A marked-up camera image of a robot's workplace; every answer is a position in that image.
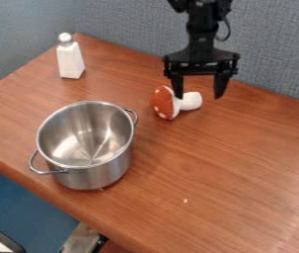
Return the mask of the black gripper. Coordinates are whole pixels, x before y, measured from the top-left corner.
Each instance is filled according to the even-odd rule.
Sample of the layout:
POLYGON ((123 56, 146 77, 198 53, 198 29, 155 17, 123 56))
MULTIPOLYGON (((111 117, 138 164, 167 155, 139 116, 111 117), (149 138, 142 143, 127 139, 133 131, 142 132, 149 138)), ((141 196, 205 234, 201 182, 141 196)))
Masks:
POLYGON ((163 57, 163 75, 171 79, 174 95, 183 99, 183 76, 215 75, 214 96, 222 98, 231 75, 238 73, 238 61, 241 55, 237 52, 213 48, 210 51, 198 52, 190 47, 163 57))

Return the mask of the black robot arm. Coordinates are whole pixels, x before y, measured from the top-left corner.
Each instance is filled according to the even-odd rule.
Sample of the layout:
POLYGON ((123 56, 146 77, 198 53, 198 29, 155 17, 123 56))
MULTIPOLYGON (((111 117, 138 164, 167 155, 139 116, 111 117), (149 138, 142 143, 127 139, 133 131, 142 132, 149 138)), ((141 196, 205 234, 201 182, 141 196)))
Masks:
POLYGON ((163 75, 171 80, 174 95, 183 98, 183 77, 214 76, 214 97, 219 99, 227 89, 231 77, 238 73, 241 55, 215 48, 214 40, 225 42, 231 33, 218 36, 219 23, 231 29, 227 15, 234 0, 167 0, 177 13, 186 12, 189 21, 186 48, 163 57, 163 75))

